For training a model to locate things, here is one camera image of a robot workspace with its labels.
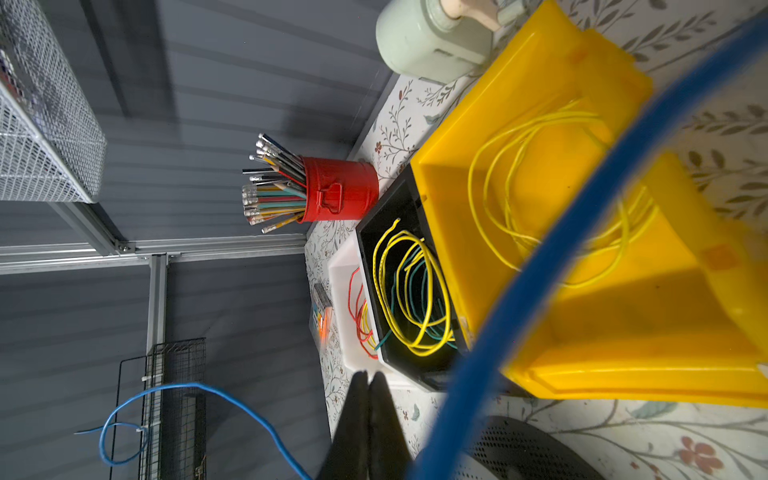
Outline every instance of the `black mesh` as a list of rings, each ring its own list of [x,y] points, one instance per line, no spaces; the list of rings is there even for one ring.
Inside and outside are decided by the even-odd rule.
[[[549,434],[500,416],[468,453],[502,480],[603,480],[588,463]]]
[[[147,355],[144,387],[202,382],[204,372],[205,339],[160,343]],[[169,389],[147,395],[142,418],[150,427],[140,480],[205,479],[205,392]]]

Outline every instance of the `white plastic tray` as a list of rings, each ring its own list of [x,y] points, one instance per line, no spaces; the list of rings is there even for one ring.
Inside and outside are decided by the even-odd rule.
[[[349,295],[349,278],[360,263],[359,248],[357,246],[357,236],[349,235],[339,246],[336,253],[333,254],[328,262],[328,277],[330,279],[331,302],[333,302],[333,316],[336,319],[336,328],[339,330],[339,344],[341,345],[342,361],[344,366],[353,372],[367,370],[369,377],[376,372],[382,372],[386,376],[389,388],[392,390],[422,390],[420,386],[411,382],[405,376],[393,371],[379,360],[374,360],[362,350],[360,341],[357,339],[355,320],[350,316],[347,308],[347,298]],[[355,275],[352,282],[352,304],[354,308],[355,297],[360,291],[360,285],[363,285],[363,293],[370,305],[368,298],[368,286],[366,285],[365,274],[360,271]],[[373,329],[374,342],[379,342],[379,336],[376,329]]]

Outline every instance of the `green wire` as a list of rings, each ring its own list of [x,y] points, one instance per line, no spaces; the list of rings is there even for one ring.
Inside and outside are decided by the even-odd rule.
[[[418,255],[418,254],[419,254],[419,250],[415,250],[414,252],[412,252],[410,257],[406,260],[406,264],[410,264],[413,261],[413,259],[416,257],[416,255]],[[413,302],[413,277],[415,276],[416,271],[419,268],[421,268],[422,266],[426,266],[426,260],[424,260],[424,259],[421,259],[419,261],[419,263],[417,263],[413,267],[413,271],[408,276],[408,280],[407,280],[408,284],[406,285],[406,287],[408,288],[408,301],[410,303],[411,310],[413,310],[413,312],[416,311],[416,306],[415,306],[415,303]],[[395,278],[396,277],[393,275],[392,276],[392,289],[391,289],[390,294],[389,294],[389,298],[390,298],[390,300],[389,300],[389,310],[393,311],[393,312],[395,311],[395,288],[396,288]],[[422,308],[421,308],[421,310],[422,310],[422,318],[424,318],[426,316],[426,314],[427,314],[426,307],[425,307],[425,304],[426,304],[426,280],[427,280],[426,274],[422,274]],[[439,298],[437,298],[435,300],[437,302],[437,306],[440,309],[439,316],[445,316],[445,306],[443,305],[442,300],[439,299]],[[434,318],[435,318],[435,311],[432,311],[432,318],[430,318],[430,320],[432,320]],[[431,338],[431,339],[433,339],[435,341],[440,341],[442,339],[443,334],[445,333],[445,326],[441,325],[441,328],[442,328],[442,332],[437,330],[437,328],[435,326],[429,326],[426,329],[426,333],[427,333],[427,335],[429,335],[429,338]],[[375,351],[379,350],[381,348],[381,346],[384,344],[384,342],[391,335],[392,335],[392,330],[388,331],[387,334],[384,335],[384,338],[379,343],[377,343],[375,347],[373,347],[373,351],[375,352]],[[447,342],[446,345],[451,346],[453,349],[458,349],[456,347],[456,345],[454,344],[454,342]]]

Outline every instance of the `table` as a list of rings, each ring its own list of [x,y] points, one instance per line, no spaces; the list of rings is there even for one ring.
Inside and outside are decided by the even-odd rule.
[[[581,28],[596,28],[631,53],[656,89],[671,83],[738,30],[765,2],[560,0]],[[495,55],[517,30],[496,38]],[[400,77],[362,143],[384,190],[476,82],[443,87]],[[724,215],[768,231],[768,58],[690,117],[668,142],[699,190]],[[326,263],[356,222],[320,222],[306,244],[310,284],[329,289]],[[352,372],[343,366],[336,326],[320,363],[334,430]],[[426,442],[443,394],[392,394],[412,455]],[[506,415],[552,434],[605,478],[694,480],[768,478],[768,411],[682,402],[497,397],[489,415]]]

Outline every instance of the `yellow wire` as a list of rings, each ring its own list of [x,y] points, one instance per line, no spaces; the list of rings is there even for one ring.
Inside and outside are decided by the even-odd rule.
[[[563,124],[574,124],[574,123],[580,123],[584,124],[582,127],[583,130],[587,133],[587,135],[599,146],[603,147],[604,149],[608,149],[608,145],[605,144],[602,140],[600,140],[588,127],[587,124],[589,123],[595,123],[595,122],[601,122],[602,120],[597,114],[586,112],[586,111],[569,111],[568,109],[574,106],[578,101],[572,101],[565,107],[563,107],[560,111],[550,113],[550,114],[543,114],[536,118],[533,118],[529,121],[526,121],[524,124],[514,126],[512,128],[503,130],[501,133],[495,135],[493,138],[485,142],[480,149],[475,153],[474,158],[472,159],[472,162],[469,166],[469,174],[467,178],[467,190],[468,190],[468,196],[469,196],[469,209],[472,213],[472,219],[475,221],[475,225],[478,228],[478,231],[480,232],[480,235],[482,236],[485,243],[488,245],[488,247],[493,251],[494,255],[499,258],[499,260],[509,268],[520,271],[520,267],[516,265],[515,263],[511,262],[509,259],[507,259],[502,253],[499,251],[499,249],[496,247],[496,245],[493,244],[490,237],[488,236],[488,233],[485,231],[485,228],[482,226],[480,222],[480,218],[478,215],[477,207],[475,206],[475,199],[472,195],[472,187],[474,184],[474,178],[475,178],[475,169],[477,167],[478,159],[481,157],[482,153],[490,147],[492,144],[494,144],[497,141],[500,141],[502,138],[505,137],[511,137],[509,141],[499,150],[499,152],[494,156],[492,162],[490,163],[490,166],[488,167],[488,172],[485,175],[485,180],[483,181],[483,187],[482,187],[482,206],[483,210],[485,212],[485,215],[491,220],[491,222],[502,232],[509,235],[512,240],[515,242],[515,244],[518,246],[518,250],[520,251],[520,254],[523,257],[526,257],[530,252],[532,252],[540,243],[541,240],[537,237],[534,237],[532,235],[527,235],[524,233],[521,233],[519,230],[519,227],[517,225],[517,222],[515,221],[515,217],[512,214],[511,211],[511,185],[512,185],[512,179],[515,177],[515,173],[517,172],[520,163],[522,162],[522,159],[525,156],[526,151],[528,150],[528,146],[530,145],[531,141],[533,140],[534,136],[545,127],[553,126],[553,125],[563,125]],[[505,202],[503,204],[503,214],[504,214],[504,220],[499,220],[497,217],[493,215],[491,212],[491,209],[488,205],[488,190],[491,183],[491,178],[493,175],[493,170],[496,168],[496,165],[501,160],[501,158],[504,156],[504,154],[509,151],[511,148],[518,146],[517,153],[515,154],[515,157],[511,163],[511,166],[509,168],[509,171],[507,173],[507,177],[505,179]],[[650,195],[647,194],[647,191],[645,187],[642,187],[637,196],[634,198],[634,201],[629,206],[629,208],[626,207],[624,204],[624,200],[620,199],[616,202],[616,207],[618,211],[618,220],[609,228],[604,230],[602,233],[599,233],[589,239],[587,242],[588,245],[592,245],[592,247],[588,247],[585,249],[585,251],[580,255],[580,257],[590,257],[593,255],[596,255],[598,253],[602,253],[609,250],[616,250],[618,249],[618,252],[616,254],[616,257],[611,261],[611,264],[609,264],[604,270],[602,270],[600,273],[594,275],[593,277],[580,281],[575,283],[563,283],[563,286],[570,287],[570,288],[579,288],[587,285],[591,285],[592,283],[595,283],[606,276],[610,275],[611,272],[613,272],[618,264],[620,263],[622,257],[625,255],[627,246],[631,241],[636,240],[640,235],[642,235],[645,230],[650,225],[652,219],[654,218],[657,208],[653,202],[653,199],[650,198]],[[619,237],[610,239],[611,236],[613,236],[617,230],[619,230]],[[598,246],[596,243],[605,242],[607,241],[607,244],[604,244],[603,246]]]
[[[368,333],[372,330],[370,324],[368,323],[368,302],[364,302],[362,304],[362,313],[360,315],[362,316],[362,320],[360,321],[361,330],[366,335],[368,335]],[[374,341],[373,335],[369,336],[366,342],[371,347],[371,349],[376,348],[376,341]]]
[[[451,302],[449,300],[448,296],[448,287],[445,284],[445,277],[442,275],[442,270],[440,270],[440,266],[437,264],[436,258],[432,255],[432,252],[429,250],[429,248],[424,244],[424,239],[419,239],[416,235],[413,233],[407,231],[407,230],[400,230],[398,233],[395,233],[392,235],[386,243],[386,246],[384,250],[382,251],[381,257],[379,258],[379,249],[382,246],[382,243],[384,240],[389,237],[391,232],[397,227],[397,224],[400,222],[400,219],[396,219],[392,226],[387,229],[384,234],[379,238],[379,241],[376,243],[376,247],[373,249],[373,286],[374,290],[376,291],[376,296],[379,298],[379,303],[382,306],[382,309],[384,310],[384,317],[387,320],[387,323],[389,324],[389,328],[392,330],[392,334],[403,343],[403,345],[407,346],[408,349],[414,353],[417,356],[429,356],[432,355],[434,352],[437,352],[440,350],[447,342],[454,340],[454,334],[453,330],[451,328]],[[386,259],[389,255],[389,252],[392,250],[392,248],[399,244],[399,243],[412,243],[412,245],[408,248],[405,255],[403,256],[402,260],[400,261],[400,264],[398,265],[397,271],[395,272],[395,296],[397,299],[398,306],[400,307],[400,310],[402,314],[406,317],[406,319],[417,325],[419,327],[419,334],[416,336],[414,340],[410,340],[406,337],[405,333],[401,330],[400,325],[395,318],[395,314],[392,311],[392,308],[390,306],[390,298],[387,297],[386,292]],[[411,260],[408,265],[406,265],[406,262],[408,261],[408,258],[411,257],[412,253],[418,249],[418,251],[415,252],[414,258]],[[406,292],[403,290],[401,292],[400,290],[400,274],[401,272],[405,272],[405,276],[403,279],[407,282],[409,279],[409,276],[411,275],[412,268],[421,260],[424,260],[425,262],[425,268],[426,268],[426,295],[427,295],[427,304],[426,304],[426,312],[423,319],[417,319],[414,315],[414,312],[411,311],[409,301],[406,298]],[[441,317],[440,319],[437,319],[434,322],[430,322],[429,319],[432,317],[432,308],[434,304],[434,278],[437,278],[438,284],[440,286],[440,290],[442,292],[442,299],[443,303],[445,304],[445,315]],[[445,328],[443,330],[442,338],[437,343],[432,344],[424,344],[422,341],[425,339],[426,330],[430,326],[439,325],[440,323],[445,324]]]

